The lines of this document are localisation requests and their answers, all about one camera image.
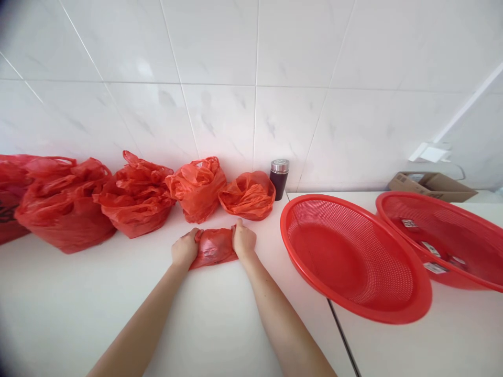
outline red plastic bag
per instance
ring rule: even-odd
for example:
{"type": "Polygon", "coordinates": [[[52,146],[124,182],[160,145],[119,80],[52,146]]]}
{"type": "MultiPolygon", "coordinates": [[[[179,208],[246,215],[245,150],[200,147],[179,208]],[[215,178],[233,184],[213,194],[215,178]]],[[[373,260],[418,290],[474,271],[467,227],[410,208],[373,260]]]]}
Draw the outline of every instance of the red plastic bag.
{"type": "Polygon", "coordinates": [[[25,165],[36,158],[39,157],[0,154],[0,245],[30,233],[14,218],[14,211],[33,182],[25,165]]]}
{"type": "Polygon", "coordinates": [[[98,245],[115,233],[92,198],[112,174],[93,158],[78,165],[73,159],[58,159],[37,159],[27,165],[29,176],[36,179],[14,216],[43,240],[71,254],[98,245]]]}
{"type": "Polygon", "coordinates": [[[198,256],[189,270],[237,259],[232,248],[232,230],[230,229],[200,230],[195,235],[195,241],[199,242],[198,256]]]}
{"type": "Polygon", "coordinates": [[[202,223],[218,208],[227,180],[217,157],[192,161],[166,177],[171,197],[180,202],[188,223],[202,223]]]}
{"type": "Polygon", "coordinates": [[[243,173],[218,193],[224,210],[253,221],[269,216],[275,197],[276,188],[263,171],[243,173]]]}
{"type": "Polygon", "coordinates": [[[94,201],[112,224],[135,238],[159,229],[176,201],[169,196],[165,178],[173,170],[124,151],[128,165],[115,173],[94,201]]]}

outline person's left hand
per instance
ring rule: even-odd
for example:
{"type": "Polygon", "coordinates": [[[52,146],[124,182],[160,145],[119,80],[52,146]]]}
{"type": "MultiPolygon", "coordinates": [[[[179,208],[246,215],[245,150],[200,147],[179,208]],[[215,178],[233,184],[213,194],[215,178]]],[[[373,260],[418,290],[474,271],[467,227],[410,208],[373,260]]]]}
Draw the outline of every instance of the person's left hand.
{"type": "Polygon", "coordinates": [[[173,265],[189,269],[190,265],[198,256],[199,243],[195,241],[195,235],[199,229],[194,228],[185,236],[180,237],[171,247],[173,265]]]}

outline hand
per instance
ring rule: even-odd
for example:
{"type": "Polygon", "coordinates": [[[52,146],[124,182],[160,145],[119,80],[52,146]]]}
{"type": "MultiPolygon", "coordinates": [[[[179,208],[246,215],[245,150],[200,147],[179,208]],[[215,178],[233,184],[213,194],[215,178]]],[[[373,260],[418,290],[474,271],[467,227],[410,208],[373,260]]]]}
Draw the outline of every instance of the hand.
{"type": "Polygon", "coordinates": [[[238,219],[232,227],[232,248],[239,259],[255,254],[257,235],[243,225],[243,220],[238,219]]]}
{"type": "Polygon", "coordinates": [[[171,247],[173,265],[189,269],[195,257],[198,256],[199,243],[195,241],[195,235],[198,231],[197,228],[192,229],[173,244],[171,247]]]}

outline thermos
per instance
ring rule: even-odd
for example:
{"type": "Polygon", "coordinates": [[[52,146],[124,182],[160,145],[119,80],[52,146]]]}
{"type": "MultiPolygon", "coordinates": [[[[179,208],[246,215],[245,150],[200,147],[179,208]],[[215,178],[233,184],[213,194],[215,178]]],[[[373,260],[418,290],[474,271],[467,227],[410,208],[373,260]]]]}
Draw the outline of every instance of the thermos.
{"type": "Polygon", "coordinates": [[[271,174],[269,178],[276,188],[275,201],[281,200],[285,185],[287,183],[288,169],[290,168],[290,161],[285,159],[278,159],[271,162],[271,174]]]}

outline countertop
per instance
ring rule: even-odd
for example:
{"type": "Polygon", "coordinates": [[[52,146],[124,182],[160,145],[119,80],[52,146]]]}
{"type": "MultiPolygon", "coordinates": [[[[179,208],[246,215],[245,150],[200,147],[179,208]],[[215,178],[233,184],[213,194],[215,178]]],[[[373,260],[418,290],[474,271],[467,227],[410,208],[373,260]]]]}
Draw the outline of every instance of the countertop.
{"type": "MultiPolygon", "coordinates": [[[[355,372],[325,297],[296,272],[283,245],[276,202],[257,254],[339,377],[355,372]]],[[[221,208],[200,228],[229,228],[221,208]]],[[[0,341],[16,375],[86,375],[171,263],[171,245],[192,229],[177,205],[161,229],[128,239],[117,232],[66,255],[34,235],[0,246],[0,341]]],[[[173,303],[145,376],[281,376],[239,261],[191,271],[173,303]]]]}
{"type": "MultiPolygon", "coordinates": [[[[290,199],[309,193],[290,193],[290,199]]],[[[322,193],[376,213],[380,192],[322,193]]],[[[456,203],[503,227],[503,198],[482,191],[456,203]]],[[[433,302],[421,320],[387,325],[333,303],[357,369],[363,377],[496,377],[503,371],[503,294],[465,291],[432,281],[433,302]]]]}

